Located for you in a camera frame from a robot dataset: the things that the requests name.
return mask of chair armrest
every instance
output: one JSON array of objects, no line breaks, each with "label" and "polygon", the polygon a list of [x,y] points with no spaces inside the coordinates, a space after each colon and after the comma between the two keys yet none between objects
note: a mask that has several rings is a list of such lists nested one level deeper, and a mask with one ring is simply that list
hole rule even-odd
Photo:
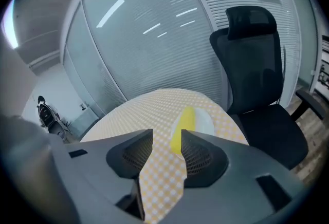
[{"label": "chair armrest", "polygon": [[320,103],[317,102],[308,92],[299,89],[296,91],[296,95],[302,100],[302,103],[298,106],[295,112],[291,115],[291,117],[296,121],[308,108],[321,119],[323,120],[325,117],[325,110],[322,108]]}]

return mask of yellow object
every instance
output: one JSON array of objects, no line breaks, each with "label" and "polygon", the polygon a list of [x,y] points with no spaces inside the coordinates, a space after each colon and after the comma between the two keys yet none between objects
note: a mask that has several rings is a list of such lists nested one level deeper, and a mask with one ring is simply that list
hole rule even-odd
[{"label": "yellow object", "polygon": [[170,149],[175,154],[181,155],[181,130],[195,131],[195,110],[192,106],[187,106],[183,110],[174,134],[170,140]]}]

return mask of checkered tablecloth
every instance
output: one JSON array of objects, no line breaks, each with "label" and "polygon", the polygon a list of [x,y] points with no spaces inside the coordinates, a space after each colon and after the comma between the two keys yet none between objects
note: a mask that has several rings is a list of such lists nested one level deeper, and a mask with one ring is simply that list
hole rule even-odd
[{"label": "checkered tablecloth", "polygon": [[185,162],[171,152],[171,127],[186,106],[202,108],[212,118],[215,135],[248,144],[235,122],[208,97],[184,89],[159,89],[136,97],[107,114],[81,142],[153,129],[153,150],[140,172],[147,223],[157,223],[179,201],[186,178]]}]

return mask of black office chair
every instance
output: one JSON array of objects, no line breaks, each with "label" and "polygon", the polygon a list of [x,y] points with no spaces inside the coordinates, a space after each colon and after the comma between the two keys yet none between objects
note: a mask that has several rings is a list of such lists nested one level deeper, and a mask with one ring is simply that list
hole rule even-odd
[{"label": "black office chair", "polygon": [[281,47],[273,15],[262,7],[226,10],[229,28],[215,31],[210,43],[229,79],[233,102],[227,113],[249,145],[275,158],[288,169],[307,155],[306,139],[295,121],[310,107],[323,120],[325,111],[311,95],[290,116],[278,101],[283,90]]}]

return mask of chair seat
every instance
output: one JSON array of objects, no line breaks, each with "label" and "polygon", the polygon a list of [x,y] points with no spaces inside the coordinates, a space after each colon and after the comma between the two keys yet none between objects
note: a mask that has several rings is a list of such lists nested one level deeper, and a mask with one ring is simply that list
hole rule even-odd
[{"label": "chair seat", "polygon": [[250,146],[256,147],[294,168],[307,155],[307,141],[299,126],[279,104],[239,115],[243,132]]}]

